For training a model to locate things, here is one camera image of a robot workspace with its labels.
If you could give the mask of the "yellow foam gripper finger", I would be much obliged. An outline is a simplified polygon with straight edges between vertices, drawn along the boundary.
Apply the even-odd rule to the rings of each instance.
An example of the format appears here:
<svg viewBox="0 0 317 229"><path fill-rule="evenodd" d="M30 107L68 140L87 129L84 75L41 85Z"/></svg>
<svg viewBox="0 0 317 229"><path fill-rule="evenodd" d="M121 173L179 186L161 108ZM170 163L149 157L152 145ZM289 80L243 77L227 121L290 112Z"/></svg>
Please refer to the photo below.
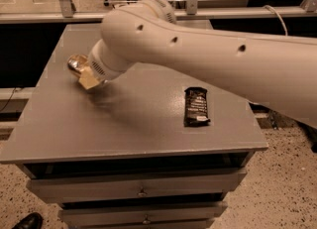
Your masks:
<svg viewBox="0 0 317 229"><path fill-rule="evenodd" d="M78 82L86 89L91 89L106 83L105 79L98 76L90 67L85 67L78 79Z"/></svg>

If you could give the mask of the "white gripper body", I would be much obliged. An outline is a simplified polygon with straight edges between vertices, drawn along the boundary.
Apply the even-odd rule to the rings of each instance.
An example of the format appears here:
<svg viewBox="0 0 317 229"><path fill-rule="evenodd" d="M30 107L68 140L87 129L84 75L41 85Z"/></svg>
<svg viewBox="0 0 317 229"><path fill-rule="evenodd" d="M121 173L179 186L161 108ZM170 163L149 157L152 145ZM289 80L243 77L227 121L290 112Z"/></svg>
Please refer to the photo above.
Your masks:
<svg viewBox="0 0 317 229"><path fill-rule="evenodd" d="M88 63L94 76L109 81L125 73L133 63L114 54L103 40L99 40L88 55Z"/></svg>

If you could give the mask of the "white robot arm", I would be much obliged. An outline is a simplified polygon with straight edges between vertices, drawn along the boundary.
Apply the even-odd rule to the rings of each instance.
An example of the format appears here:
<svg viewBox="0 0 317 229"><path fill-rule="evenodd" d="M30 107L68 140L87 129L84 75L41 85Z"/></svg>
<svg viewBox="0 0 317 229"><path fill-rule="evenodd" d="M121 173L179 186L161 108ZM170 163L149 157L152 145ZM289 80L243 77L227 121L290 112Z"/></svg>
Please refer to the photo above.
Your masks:
<svg viewBox="0 0 317 229"><path fill-rule="evenodd" d="M105 14L79 82L89 89L136 62L169 67L317 127L314 39L182 27L166 0L142 0Z"/></svg>

